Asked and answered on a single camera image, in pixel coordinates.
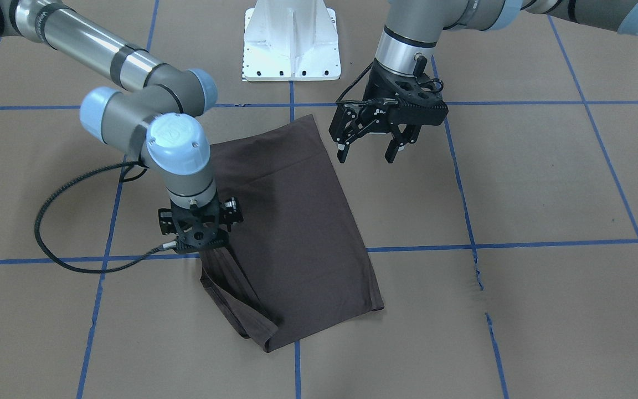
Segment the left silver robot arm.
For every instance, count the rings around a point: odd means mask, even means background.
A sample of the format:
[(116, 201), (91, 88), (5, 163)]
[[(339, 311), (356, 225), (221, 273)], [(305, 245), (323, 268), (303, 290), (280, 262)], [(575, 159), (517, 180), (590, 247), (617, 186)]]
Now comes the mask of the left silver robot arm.
[(415, 144), (423, 126), (441, 125), (448, 115), (443, 81), (427, 74), (444, 31), (499, 30), (521, 11), (544, 14), (618, 34), (638, 36), (638, 1), (392, 1), (377, 51), (362, 76), (363, 97), (341, 94), (330, 124), (337, 159), (368, 134), (387, 134), (385, 159)]

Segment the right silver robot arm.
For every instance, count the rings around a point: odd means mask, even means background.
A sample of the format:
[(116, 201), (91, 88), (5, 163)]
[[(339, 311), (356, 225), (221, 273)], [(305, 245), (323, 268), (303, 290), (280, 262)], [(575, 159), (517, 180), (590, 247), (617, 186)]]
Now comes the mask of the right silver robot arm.
[(208, 73), (179, 70), (61, 1), (0, 1), (0, 37), (7, 36), (43, 43), (114, 84), (87, 94), (79, 121), (132, 164), (162, 177), (171, 205), (158, 212), (159, 225), (175, 236), (163, 249), (228, 245), (230, 228), (243, 218), (235, 198), (218, 198), (210, 144), (198, 121), (218, 98)]

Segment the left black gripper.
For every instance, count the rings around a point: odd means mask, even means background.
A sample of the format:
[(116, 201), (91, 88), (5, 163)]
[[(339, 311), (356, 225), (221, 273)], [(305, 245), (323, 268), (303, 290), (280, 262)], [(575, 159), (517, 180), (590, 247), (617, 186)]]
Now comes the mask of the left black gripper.
[(414, 144), (421, 126), (441, 125), (448, 115), (443, 81), (425, 73), (418, 62), (408, 75), (397, 75), (378, 62), (367, 68), (340, 94), (329, 133), (344, 164), (350, 145), (367, 134), (390, 134), (385, 160), (392, 164), (405, 144)]

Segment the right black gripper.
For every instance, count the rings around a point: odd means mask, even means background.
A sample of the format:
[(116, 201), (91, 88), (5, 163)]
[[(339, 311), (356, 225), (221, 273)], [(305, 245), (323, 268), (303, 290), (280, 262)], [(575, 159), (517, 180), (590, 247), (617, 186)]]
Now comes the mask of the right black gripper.
[(161, 248), (172, 249), (176, 253), (193, 253), (227, 247), (232, 225), (243, 220), (237, 197), (225, 201), (213, 197), (205, 206), (193, 205), (190, 209), (172, 202), (170, 208), (158, 209), (158, 223), (162, 234), (174, 234), (176, 237)]

